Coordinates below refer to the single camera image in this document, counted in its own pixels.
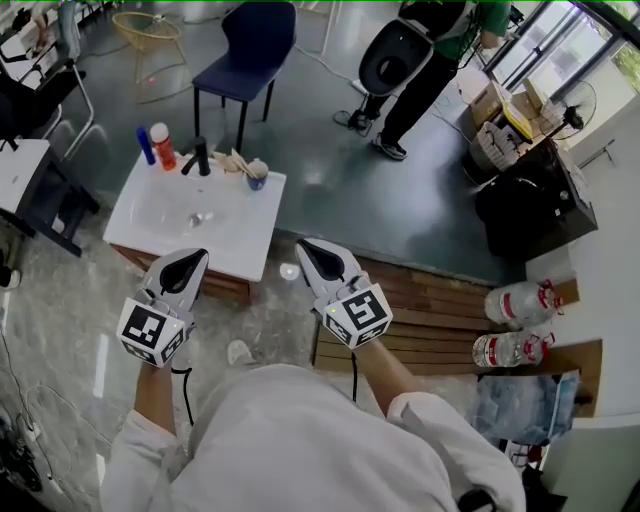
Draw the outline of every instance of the gold wire chair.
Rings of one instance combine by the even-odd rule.
[[[136,50],[134,81],[136,84],[136,101],[138,103],[150,103],[168,98],[191,87],[193,75],[191,74],[187,59],[178,42],[182,35],[178,27],[164,17],[140,12],[120,12],[114,14],[112,20],[118,32],[120,32]],[[160,67],[142,76],[145,55],[150,54],[157,48],[166,48],[168,45],[175,46],[180,57],[180,62]],[[184,69],[177,91],[160,97],[153,97],[143,101],[140,100],[140,92],[145,82],[151,83],[154,81],[153,77],[161,71],[180,66],[184,66]]]

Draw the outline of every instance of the blue bottle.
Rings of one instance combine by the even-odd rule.
[[[149,142],[149,136],[147,135],[147,130],[145,129],[145,127],[138,126],[136,135],[138,136],[138,142],[140,142],[140,146],[142,146],[142,151],[144,151],[144,156],[147,157],[147,163],[149,165],[155,164],[156,157],[151,150],[151,143]]]

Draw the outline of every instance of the blue chair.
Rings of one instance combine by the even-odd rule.
[[[267,120],[275,76],[296,41],[296,9],[289,2],[245,2],[222,20],[229,49],[193,79],[196,136],[200,135],[200,90],[242,102],[236,150],[242,147],[247,105],[268,84]]]

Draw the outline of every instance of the orange bottle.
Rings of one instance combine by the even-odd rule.
[[[151,140],[158,153],[160,163],[165,171],[172,171],[176,168],[176,154],[169,138],[169,128],[164,123],[156,123],[149,130]]]

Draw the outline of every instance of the concrete floor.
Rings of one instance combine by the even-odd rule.
[[[133,7],[128,4],[119,10]],[[183,15],[206,19],[219,14],[220,5],[166,2],[145,3],[139,8],[166,13],[168,19],[176,21],[183,31],[182,46],[194,74],[226,50],[219,21],[200,25],[180,22]],[[345,3],[332,28],[324,61],[335,73],[356,78],[369,42],[396,12],[393,3]],[[298,47],[317,51],[323,29],[321,18],[300,13]],[[166,122],[176,148],[184,146],[194,133],[191,89],[155,103],[136,104],[134,50],[128,47],[104,55],[123,43],[107,18],[83,30],[80,67],[87,71],[86,87],[96,109],[96,124],[70,164],[107,204],[115,203],[140,152],[135,137],[139,125]],[[148,64],[166,64],[175,57],[173,49],[168,48],[156,53]],[[478,76],[472,71],[459,74],[461,88],[477,87]],[[171,80],[179,82],[181,78],[180,72],[165,74],[146,84],[142,96],[149,97],[153,89],[178,90],[179,84]],[[480,83],[483,81],[486,77],[480,74]],[[465,96],[470,99],[474,92],[477,89],[467,90]],[[262,122],[264,97],[263,92],[249,107],[243,155],[247,159],[259,157],[272,170],[287,175],[277,220],[279,230],[326,238],[359,254],[486,283],[512,282],[524,276],[522,266],[507,264],[490,254],[484,226],[474,211],[476,188],[460,165],[467,143],[441,119],[423,116],[402,140],[409,158],[401,163],[390,161],[369,144],[383,120],[374,125],[367,138],[336,125],[333,113],[353,110],[362,96],[347,80],[298,50],[292,51],[277,77],[266,123]],[[392,104],[393,100],[387,102],[383,115]],[[64,107],[71,125],[62,125],[54,134],[54,145],[60,151],[68,145],[72,127],[80,126],[85,115],[78,93],[70,96]],[[227,108],[222,109],[219,98],[201,95],[202,133],[212,148],[225,151],[235,143],[239,111],[235,102],[227,102]],[[455,81],[430,113],[438,111],[452,122],[465,125],[466,105]]]

